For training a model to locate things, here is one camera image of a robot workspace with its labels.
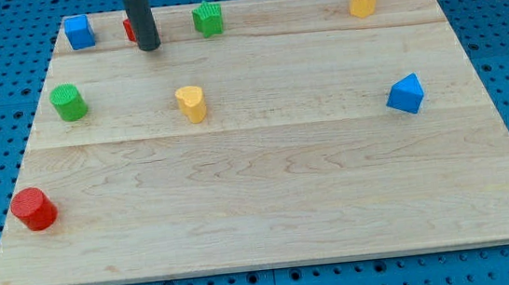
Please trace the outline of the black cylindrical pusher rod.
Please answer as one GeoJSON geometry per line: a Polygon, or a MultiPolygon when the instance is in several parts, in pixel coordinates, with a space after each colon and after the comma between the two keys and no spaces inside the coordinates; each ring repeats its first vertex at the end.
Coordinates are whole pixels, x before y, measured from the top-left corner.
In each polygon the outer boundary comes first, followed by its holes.
{"type": "Polygon", "coordinates": [[[148,52],[160,47],[160,36],[149,0],[122,0],[140,50],[148,52]]]}

